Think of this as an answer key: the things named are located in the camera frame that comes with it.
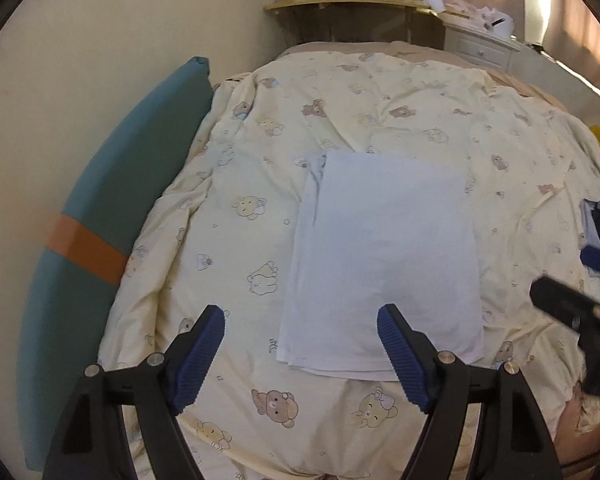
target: metal screw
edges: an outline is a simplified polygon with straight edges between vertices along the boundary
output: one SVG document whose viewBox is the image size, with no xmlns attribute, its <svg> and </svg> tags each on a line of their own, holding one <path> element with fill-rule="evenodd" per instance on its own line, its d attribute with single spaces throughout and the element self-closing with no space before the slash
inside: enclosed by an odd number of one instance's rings
<svg viewBox="0 0 600 480">
<path fill-rule="evenodd" d="M 449 365 L 456 361 L 456 356 L 453 352 L 450 352 L 449 350 L 443 350 L 442 352 L 438 352 L 438 359 L 441 363 Z"/>
<path fill-rule="evenodd" d="M 507 374 L 515 375 L 520 371 L 520 367 L 511 361 L 507 361 L 504 363 L 504 371 L 506 371 Z"/>
<path fill-rule="evenodd" d="M 95 377 L 100 373 L 100 367 L 98 365 L 89 365 L 84 369 L 84 374 L 87 377 Z"/>
<path fill-rule="evenodd" d="M 164 354 L 162 352 L 154 352 L 147 359 L 149 366 L 158 366 L 164 362 Z"/>
<path fill-rule="evenodd" d="M 597 317 L 598 319 L 600 319 L 600 306 L 599 305 L 594 306 L 592 312 L 593 312 L 594 317 Z"/>
</svg>

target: wooden shelf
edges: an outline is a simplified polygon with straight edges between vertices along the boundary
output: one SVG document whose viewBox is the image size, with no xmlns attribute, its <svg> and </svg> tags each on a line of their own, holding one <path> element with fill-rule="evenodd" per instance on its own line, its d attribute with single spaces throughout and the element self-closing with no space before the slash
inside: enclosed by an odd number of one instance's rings
<svg viewBox="0 0 600 480">
<path fill-rule="evenodd" d="M 423 12 L 433 12 L 431 8 L 421 0 L 280 0 L 274 4 L 270 4 L 264 7 L 265 10 L 279 10 L 286 9 L 289 7 L 299 7 L 305 5 L 318 5 L 319 7 L 326 7 L 330 4 L 378 4 L 378 5 L 389 5 L 395 7 L 409 7 L 411 9 L 421 10 Z M 456 16 L 462 16 L 467 18 L 468 16 L 462 12 L 446 8 L 448 14 L 454 14 Z"/>
</svg>

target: bed sheet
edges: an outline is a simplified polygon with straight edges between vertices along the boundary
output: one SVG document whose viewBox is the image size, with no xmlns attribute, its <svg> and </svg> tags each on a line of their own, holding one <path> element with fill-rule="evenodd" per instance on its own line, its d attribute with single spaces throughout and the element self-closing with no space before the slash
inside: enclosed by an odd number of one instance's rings
<svg viewBox="0 0 600 480">
<path fill-rule="evenodd" d="M 600 148 L 584 124 L 482 70 L 432 60 L 298 53 L 236 79 L 216 91 L 182 172 L 145 222 L 101 364 L 137 364 L 218 304 L 224 341 L 196 404 L 179 418 L 208 480 L 399 478 L 424 423 L 399 383 L 314 376 L 277 362 L 274 351 L 309 157 L 412 156 L 466 175 L 480 363 L 517 362 L 555 431 L 583 359 L 573 333 L 533 308 L 528 288 L 547 272 L 600 299 L 600 280 L 579 260 L 579 201 L 600 200 Z M 471 407 L 458 475 L 477 415 Z M 132 410 L 125 421 L 148 477 Z"/>
</svg>

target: wall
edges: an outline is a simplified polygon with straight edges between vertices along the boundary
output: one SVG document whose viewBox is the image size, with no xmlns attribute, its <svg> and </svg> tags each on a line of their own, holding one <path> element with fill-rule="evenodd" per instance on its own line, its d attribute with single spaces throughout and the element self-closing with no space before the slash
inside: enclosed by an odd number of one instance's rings
<svg viewBox="0 0 600 480">
<path fill-rule="evenodd" d="M 25 0 L 0 33 L 0 456 L 27 472 L 15 411 L 20 317 L 58 211 L 109 132 L 191 56 L 211 79 L 285 47 L 271 0 Z"/>
</svg>

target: folded white shirt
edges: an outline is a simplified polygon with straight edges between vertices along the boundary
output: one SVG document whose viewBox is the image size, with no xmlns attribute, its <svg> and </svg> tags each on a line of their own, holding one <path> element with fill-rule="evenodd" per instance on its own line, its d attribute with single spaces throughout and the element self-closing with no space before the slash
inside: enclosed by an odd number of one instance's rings
<svg viewBox="0 0 600 480">
<path fill-rule="evenodd" d="M 376 329 L 395 303 L 465 362 L 482 356 L 475 239 L 464 177 L 412 158 L 329 152 L 310 165 L 286 288 L 279 361 L 396 380 Z"/>
</svg>

